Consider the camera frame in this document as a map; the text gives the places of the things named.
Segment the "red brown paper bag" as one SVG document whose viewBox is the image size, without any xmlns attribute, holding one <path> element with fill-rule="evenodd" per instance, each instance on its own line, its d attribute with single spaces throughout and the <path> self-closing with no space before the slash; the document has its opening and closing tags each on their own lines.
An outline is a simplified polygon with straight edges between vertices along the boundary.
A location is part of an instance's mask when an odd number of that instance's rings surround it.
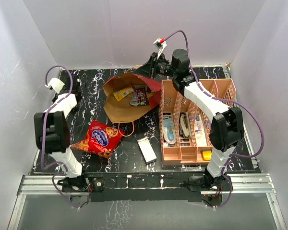
<svg viewBox="0 0 288 230">
<path fill-rule="evenodd" d="M 148 99 L 148 105 L 133 106 L 130 104 L 133 94 L 130 93 L 121 100 L 114 96 L 115 92 L 129 86 L 141 86 L 154 94 Z M 125 72 L 111 77 L 103 85 L 106 95 L 104 110 L 114 124 L 134 123 L 149 111 L 159 105 L 161 100 L 161 83 L 135 72 Z"/>
</svg>

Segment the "red cookie snack bag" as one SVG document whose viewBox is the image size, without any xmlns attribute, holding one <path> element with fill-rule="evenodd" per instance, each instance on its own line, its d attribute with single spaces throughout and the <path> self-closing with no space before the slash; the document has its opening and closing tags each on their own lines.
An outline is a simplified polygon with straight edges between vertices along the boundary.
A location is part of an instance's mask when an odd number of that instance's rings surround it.
<svg viewBox="0 0 288 230">
<path fill-rule="evenodd" d="M 110 158 L 124 132 L 112 126 L 93 120 L 84 140 L 71 145 L 71 149 Z"/>
</svg>

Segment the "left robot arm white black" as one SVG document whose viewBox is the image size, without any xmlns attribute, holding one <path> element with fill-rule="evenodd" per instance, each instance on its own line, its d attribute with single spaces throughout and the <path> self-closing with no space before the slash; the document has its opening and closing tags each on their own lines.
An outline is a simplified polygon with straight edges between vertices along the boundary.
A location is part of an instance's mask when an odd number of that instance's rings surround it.
<svg viewBox="0 0 288 230">
<path fill-rule="evenodd" d="M 44 171 L 58 165 L 65 178 L 58 181 L 62 187 L 84 192 L 89 187 L 89 179 L 84 175 L 83 166 L 71 149 L 71 137 L 66 118 L 79 102 L 79 82 L 66 70 L 68 78 L 48 80 L 45 86 L 54 90 L 56 97 L 49 109 L 34 115 L 35 140 L 40 150 L 40 168 Z"/>
</svg>

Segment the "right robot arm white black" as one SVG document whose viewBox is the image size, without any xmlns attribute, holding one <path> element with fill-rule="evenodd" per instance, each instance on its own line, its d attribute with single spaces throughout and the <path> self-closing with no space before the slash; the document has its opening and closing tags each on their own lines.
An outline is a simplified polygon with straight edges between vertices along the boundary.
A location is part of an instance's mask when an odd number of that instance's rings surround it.
<svg viewBox="0 0 288 230">
<path fill-rule="evenodd" d="M 229 107 L 199 82 L 185 49 L 173 51 L 172 60 L 152 53 L 149 60 L 134 71 L 154 79 L 157 74 L 170 76 L 177 92 L 196 104 L 211 122 L 209 139 L 212 158 L 199 179 L 188 179 L 190 186 L 216 190 L 227 179 L 225 170 L 237 143 L 244 137 L 242 111 Z"/>
</svg>

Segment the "dark silver snack wrapper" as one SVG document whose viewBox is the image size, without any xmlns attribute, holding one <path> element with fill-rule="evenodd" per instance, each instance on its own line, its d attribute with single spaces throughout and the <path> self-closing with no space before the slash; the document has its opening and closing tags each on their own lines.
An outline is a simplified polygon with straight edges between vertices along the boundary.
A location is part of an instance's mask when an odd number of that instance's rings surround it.
<svg viewBox="0 0 288 230">
<path fill-rule="evenodd" d="M 137 97 L 137 94 L 136 92 L 133 92 L 132 94 L 132 99 L 130 101 L 130 105 L 131 106 L 141 106 L 141 102 L 138 102 L 138 97 Z"/>
</svg>

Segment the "yellow candy bar wrapper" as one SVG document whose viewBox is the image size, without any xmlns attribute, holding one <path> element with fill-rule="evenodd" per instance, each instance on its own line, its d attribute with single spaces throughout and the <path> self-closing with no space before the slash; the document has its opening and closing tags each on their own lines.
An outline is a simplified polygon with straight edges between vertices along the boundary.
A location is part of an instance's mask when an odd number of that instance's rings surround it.
<svg viewBox="0 0 288 230">
<path fill-rule="evenodd" d="M 133 93 L 134 92 L 134 89 L 132 86 L 128 86 L 126 88 L 123 88 L 117 92 L 114 92 L 113 95 L 115 97 L 115 99 L 117 101 L 120 101 L 122 100 L 123 98 L 125 98 L 126 96 L 128 96 L 129 94 Z"/>
</svg>

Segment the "pink plastic desk organizer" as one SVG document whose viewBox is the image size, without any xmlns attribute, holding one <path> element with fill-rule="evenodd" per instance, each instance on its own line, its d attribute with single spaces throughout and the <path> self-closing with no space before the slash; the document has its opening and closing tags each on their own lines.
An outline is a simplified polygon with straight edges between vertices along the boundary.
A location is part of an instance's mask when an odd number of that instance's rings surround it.
<svg viewBox="0 0 288 230">
<path fill-rule="evenodd" d="M 209 134 L 213 114 L 183 97 L 171 80 L 161 82 L 160 140 L 164 165 L 208 164 L 213 146 Z"/>
</svg>

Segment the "beige stapler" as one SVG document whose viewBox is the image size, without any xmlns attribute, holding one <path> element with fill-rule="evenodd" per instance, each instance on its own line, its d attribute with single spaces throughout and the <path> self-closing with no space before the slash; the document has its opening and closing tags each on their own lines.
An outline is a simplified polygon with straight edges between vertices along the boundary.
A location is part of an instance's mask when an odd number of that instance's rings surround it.
<svg viewBox="0 0 288 230">
<path fill-rule="evenodd" d="M 188 138 L 191 134 L 191 129 L 190 129 L 190 122 L 188 121 L 188 117 L 185 113 L 180 114 L 180 130 L 182 132 L 182 135 L 184 138 Z"/>
</svg>

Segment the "white rectangular box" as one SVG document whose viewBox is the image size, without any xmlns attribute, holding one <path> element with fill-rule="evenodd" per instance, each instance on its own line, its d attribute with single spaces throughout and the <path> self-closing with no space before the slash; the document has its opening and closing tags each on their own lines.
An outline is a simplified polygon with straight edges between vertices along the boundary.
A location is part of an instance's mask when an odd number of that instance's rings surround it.
<svg viewBox="0 0 288 230">
<path fill-rule="evenodd" d="M 146 164 L 156 161 L 157 157 L 150 144 L 148 137 L 139 139 L 137 140 L 137 142 Z"/>
</svg>

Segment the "white packet in organizer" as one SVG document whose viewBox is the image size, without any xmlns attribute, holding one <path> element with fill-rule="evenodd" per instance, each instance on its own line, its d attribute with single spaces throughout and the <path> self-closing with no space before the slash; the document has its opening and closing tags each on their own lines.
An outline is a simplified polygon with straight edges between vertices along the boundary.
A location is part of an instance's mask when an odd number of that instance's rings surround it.
<svg viewBox="0 0 288 230">
<path fill-rule="evenodd" d="M 199 147 L 207 147 L 207 137 L 206 137 L 206 129 L 204 127 L 203 120 L 199 113 L 196 114 L 195 122 L 194 122 L 194 130 L 195 130 L 195 140 L 196 144 Z"/>
</svg>

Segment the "yellow tape measure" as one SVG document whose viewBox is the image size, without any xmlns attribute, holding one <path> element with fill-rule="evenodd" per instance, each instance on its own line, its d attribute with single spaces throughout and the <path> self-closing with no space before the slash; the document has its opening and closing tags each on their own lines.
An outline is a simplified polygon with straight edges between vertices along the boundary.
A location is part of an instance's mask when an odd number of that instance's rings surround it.
<svg viewBox="0 0 288 230">
<path fill-rule="evenodd" d="M 210 161 L 211 157 L 212 157 L 212 150 L 211 149 L 202 150 L 202 158 L 204 161 Z"/>
</svg>

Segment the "aluminium rail frame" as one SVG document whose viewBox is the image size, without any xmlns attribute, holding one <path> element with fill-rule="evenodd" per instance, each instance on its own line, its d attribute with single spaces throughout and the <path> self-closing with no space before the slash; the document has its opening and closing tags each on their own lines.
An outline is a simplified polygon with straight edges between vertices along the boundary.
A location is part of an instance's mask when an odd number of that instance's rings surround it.
<svg viewBox="0 0 288 230">
<path fill-rule="evenodd" d="M 92 119 L 108 123 L 102 108 L 105 95 L 101 90 L 102 81 L 120 74 L 123 69 L 74 70 L 72 75 L 81 82 L 82 99 L 67 122 L 70 127 L 71 140 L 78 141 L 84 137 Z M 109 159 L 86 152 L 75 151 L 74 154 L 82 164 L 85 175 L 90 179 L 99 179 L 104 184 L 104 191 L 94 195 L 92 202 L 111 201 L 113 204 L 136 201 L 190 200 L 195 202 L 201 192 L 189 191 L 182 183 L 191 176 L 202 176 L 206 164 L 166 166 L 162 163 L 162 151 L 159 129 L 159 109 L 155 108 L 135 123 L 136 131 L 123 138 Z M 148 137 L 156 154 L 156 161 L 146 164 L 137 140 Z M 237 195 L 262 194 L 267 200 L 275 226 L 286 229 L 283 216 L 276 198 L 276 191 L 269 174 L 263 173 L 258 160 L 253 157 L 253 148 L 249 137 L 245 137 L 235 148 L 238 157 L 233 157 L 228 164 L 228 178 L 232 180 L 231 198 Z M 84 192 L 78 192 L 61 185 L 54 186 L 59 180 L 59 170 L 51 167 L 44 171 L 40 168 L 40 153 L 36 154 L 32 169 L 21 180 L 12 217 L 8 228 L 15 230 L 20 225 L 25 200 L 31 195 L 57 195 L 61 189 L 71 198 L 83 198 Z"/>
</svg>

